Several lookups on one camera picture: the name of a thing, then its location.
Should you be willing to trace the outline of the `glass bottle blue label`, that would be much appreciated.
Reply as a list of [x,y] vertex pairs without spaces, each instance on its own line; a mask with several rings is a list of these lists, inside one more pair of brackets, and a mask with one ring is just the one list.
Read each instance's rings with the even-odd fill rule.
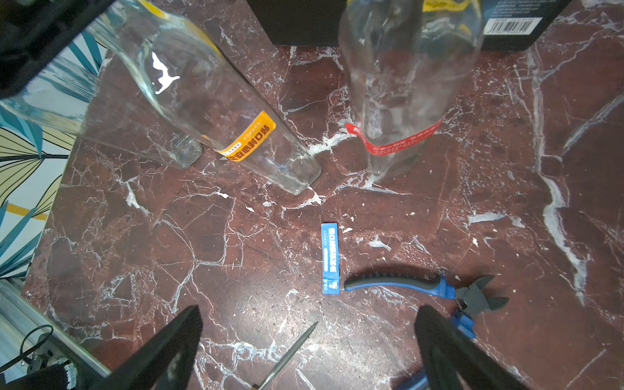
[[80,33],[24,89],[1,100],[2,115],[189,168],[201,157],[201,144],[149,103],[104,81],[106,57],[107,47],[91,33]]

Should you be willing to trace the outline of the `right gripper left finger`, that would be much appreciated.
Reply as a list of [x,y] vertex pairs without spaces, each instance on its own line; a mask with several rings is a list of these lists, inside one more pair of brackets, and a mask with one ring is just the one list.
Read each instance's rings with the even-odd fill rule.
[[186,389],[203,329],[198,306],[180,312],[92,389]]

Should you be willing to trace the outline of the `glass bottle orange label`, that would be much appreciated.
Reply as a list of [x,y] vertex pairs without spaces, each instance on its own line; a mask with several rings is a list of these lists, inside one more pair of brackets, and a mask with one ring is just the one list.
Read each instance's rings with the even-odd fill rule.
[[276,129],[235,163],[293,195],[320,176],[320,164],[266,99],[187,18],[148,1],[115,1],[89,30],[120,58],[150,105],[204,145],[228,148],[264,111]]

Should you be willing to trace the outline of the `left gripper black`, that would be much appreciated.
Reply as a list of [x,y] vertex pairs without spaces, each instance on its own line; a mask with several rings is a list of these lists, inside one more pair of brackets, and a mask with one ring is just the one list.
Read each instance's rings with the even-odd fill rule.
[[113,0],[1,1],[1,98],[11,98]]

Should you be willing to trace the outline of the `blue label sticker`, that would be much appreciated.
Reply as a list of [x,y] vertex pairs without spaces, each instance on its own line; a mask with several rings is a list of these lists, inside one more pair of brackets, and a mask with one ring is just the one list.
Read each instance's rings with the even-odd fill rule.
[[339,232],[336,223],[321,224],[323,255],[323,294],[341,292]]

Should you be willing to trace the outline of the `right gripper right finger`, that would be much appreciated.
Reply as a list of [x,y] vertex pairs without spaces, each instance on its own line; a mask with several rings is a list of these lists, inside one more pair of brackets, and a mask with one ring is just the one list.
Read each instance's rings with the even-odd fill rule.
[[415,324],[430,389],[525,389],[433,307],[419,308]]

